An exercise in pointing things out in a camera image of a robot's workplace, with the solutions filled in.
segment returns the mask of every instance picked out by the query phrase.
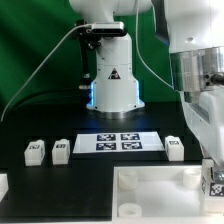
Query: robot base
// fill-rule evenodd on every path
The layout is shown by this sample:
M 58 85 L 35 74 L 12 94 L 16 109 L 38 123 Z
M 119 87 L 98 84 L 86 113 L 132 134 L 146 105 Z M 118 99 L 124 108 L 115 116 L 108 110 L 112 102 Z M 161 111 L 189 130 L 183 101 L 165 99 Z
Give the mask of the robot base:
M 98 110 L 92 110 L 88 108 L 87 108 L 87 111 L 88 111 L 88 114 L 91 116 L 96 116 L 96 117 L 110 119 L 110 120 L 119 120 L 119 119 L 134 117 L 136 115 L 141 115 L 142 113 L 144 113 L 145 108 L 140 107 L 140 108 L 136 108 L 134 110 L 127 111 L 127 112 L 101 112 Z

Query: white box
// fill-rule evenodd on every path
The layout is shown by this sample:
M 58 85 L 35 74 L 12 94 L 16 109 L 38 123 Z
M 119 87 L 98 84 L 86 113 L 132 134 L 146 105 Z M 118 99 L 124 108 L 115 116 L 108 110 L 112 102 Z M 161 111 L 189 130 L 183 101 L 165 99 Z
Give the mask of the white box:
M 119 172 L 131 169 L 138 174 L 133 190 L 119 187 Z M 113 224 L 223 224 L 224 216 L 201 212 L 200 189 L 183 184 L 184 171 L 201 166 L 115 167 L 113 183 Z
M 180 138 L 173 136 L 166 137 L 165 150 L 169 161 L 184 161 L 184 146 Z
M 26 166 L 41 165 L 45 155 L 44 141 L 30 142 L 24 154 Z
M 6 174 L 0 174 L 0 201 L 3 199 L 9 189 L 8 179 Z
M 52 150 L 53 164 L 68 164 L 70 156 L 70 143 L 66 139 L 56 141 Z

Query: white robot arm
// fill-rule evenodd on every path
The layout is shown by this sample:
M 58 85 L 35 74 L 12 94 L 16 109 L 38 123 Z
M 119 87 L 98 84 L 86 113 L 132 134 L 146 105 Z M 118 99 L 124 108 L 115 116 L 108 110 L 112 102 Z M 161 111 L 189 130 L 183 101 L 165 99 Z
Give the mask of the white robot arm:
M 121 23 L 115 23 L 113 16 L 134 14 L 137 1 L 70 0 L 70 4 L 87 23 L 93 24 L 89 34 L 94 34 L 95 30 L 102 33 L 100 47 L 96 50 L 97 76 L 91 85 L 92 100 L 87 105 L 89 112 L 111 119 L 132 115 L 132 112 L 143 108 L 144 103 L 139 99 L 138 81 L 132 74 L 131 38 L 128 34 L 113 36 L 116 27 L 122 29 Z M 139 1 L 141 12 L 151 6 L 151 0 Z M 104 36 L 106 30 L 111 31 L 111 36 L 108 33 Z
M 69 0 L 72 8 L 81 14 L 87 23 L 113 22 L 113 16 L 135 15 L 136 0 Z M 151 0 L 139 0 L 139 12 L 152 6 Z
M 137 7 L 137 0 L 69 1 L 88 23 L 104 25 L 113 23 L 114 15 L 135 14 Z M 219 200 L 216 206 L 217 202 L 208 195 L 211 184 L 224 187 L 224 88 L 220 86 L 224 84 L 224 1 L 152 0 L 152 3 L 157 13 L 160 10 L 156 20 L 164 16 L 166 23 L 162 26 L 165 31 L 159 32 L 169 39 L 174 89 L 180 92 L 186 122 L 207 158 L 202 171 L 204 210 L 224 213 L 224 200 Z M 152 3 L 139 0 L 139 12 L 150 9 Z M 144 107 L 132 75 L 131 39 L 127 34 L 100 42 L 97 77 L 87 108 L 107 115 L 104 117 L 123 118 L 129 111 Z
M 224 1 L 152 1 L 164 10 L 174 89 L 205 158 L 201 208 L 223 215 L 224 200 L 210 192 L 215 185 L 224 190 Z

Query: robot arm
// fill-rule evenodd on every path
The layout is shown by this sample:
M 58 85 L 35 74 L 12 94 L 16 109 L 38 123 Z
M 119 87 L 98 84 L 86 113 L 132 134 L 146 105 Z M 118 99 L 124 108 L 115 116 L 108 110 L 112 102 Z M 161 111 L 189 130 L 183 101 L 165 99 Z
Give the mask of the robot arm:
M 113 22 L 113 16 L 134 15 L 136 0 L 69 0 L 72 8 L 81 14 L 87 23 Z M 139 0 L 139 12 L 151 7 L 151 0 Z

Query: black surface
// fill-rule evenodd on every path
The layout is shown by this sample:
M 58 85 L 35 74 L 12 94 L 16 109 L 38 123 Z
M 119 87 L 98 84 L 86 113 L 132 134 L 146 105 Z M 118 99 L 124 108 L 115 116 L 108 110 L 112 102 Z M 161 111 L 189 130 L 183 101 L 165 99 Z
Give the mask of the black surface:
M 198 141 L 185 125 L 179 103 L 151 103 L 143 114 L 125 120 L 87 115 L 82 106 L 27 106 L 0 125 L 0 172 L 7 172 L 9 191 L 0 203 L 2 222 L 111 220 L 114 166 L 182 164 L 167 162 L 164 152 L 122 152 L 71 156 L 66 166 L 53 166 L 56 140 L 67 138 L 71 150 L 77 134 L 157 131 L 164 141 L 179 136 L 185 164 L 199 164 Z M 30 141 L 42 139 L 46 156 L 40 167 L 25 167 Z

